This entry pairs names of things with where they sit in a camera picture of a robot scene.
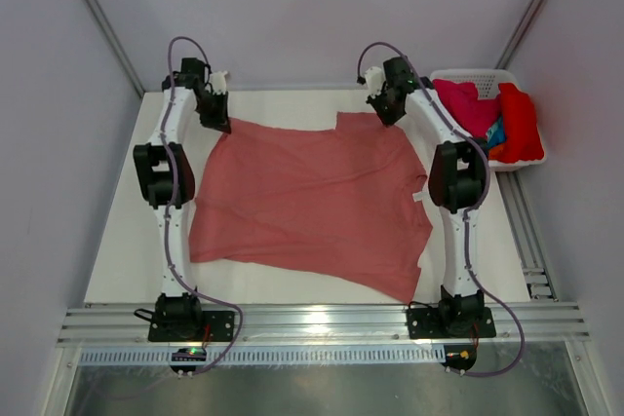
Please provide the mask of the salmon pink t shirt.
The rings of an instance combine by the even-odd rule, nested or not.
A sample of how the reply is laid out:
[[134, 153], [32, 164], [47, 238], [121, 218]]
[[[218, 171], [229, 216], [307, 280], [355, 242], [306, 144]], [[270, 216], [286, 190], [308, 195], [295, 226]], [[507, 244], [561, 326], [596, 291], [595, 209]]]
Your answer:
[[189, 235], [219, 259], [328, 275], [412, 300], [433, 231], [427, 172], [405, 132], [371, 113], [300, 131], [234, 120], [211, 151]]

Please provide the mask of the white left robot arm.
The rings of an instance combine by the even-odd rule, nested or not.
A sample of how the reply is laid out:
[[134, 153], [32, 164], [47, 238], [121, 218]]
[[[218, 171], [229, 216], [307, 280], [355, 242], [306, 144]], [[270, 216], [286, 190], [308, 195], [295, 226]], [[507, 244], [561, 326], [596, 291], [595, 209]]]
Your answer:
[[206, 311], [193, 281], [188, 224], [196, 180], [183, 146], [193, 117], [205, 128], [231, 133], [229, 92], [224, 72], [212, 73], [203, 60], [185, 57], [162, 82], [164, 105], [148, 141], [132, 156], [142, 198], [153, 209], [163, 248], [162, 291], [152, 311], [134, 316], [149, 323], [150, 342], [221, 342], [233, 338], [235, 314]]

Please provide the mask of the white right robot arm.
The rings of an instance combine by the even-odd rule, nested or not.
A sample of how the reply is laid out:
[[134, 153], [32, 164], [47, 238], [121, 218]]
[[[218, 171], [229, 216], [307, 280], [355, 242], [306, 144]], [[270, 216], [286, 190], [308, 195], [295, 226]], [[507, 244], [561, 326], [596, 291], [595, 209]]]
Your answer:
[[413, 72], [403, 57], [369, 68], [358, 82], [368, 89], [367, 103], [385, 126], [405, 117], [420, 126], [434, 146], [428, 194], [443, 223], [446, 269], [441, 299], [418, 326], [453, 338], [496, 335], [485, 292], [476, 281], [475, 262], [479, 208], [489, 189], [485, 145], [468, 135], [440, 102], [433, 84]]

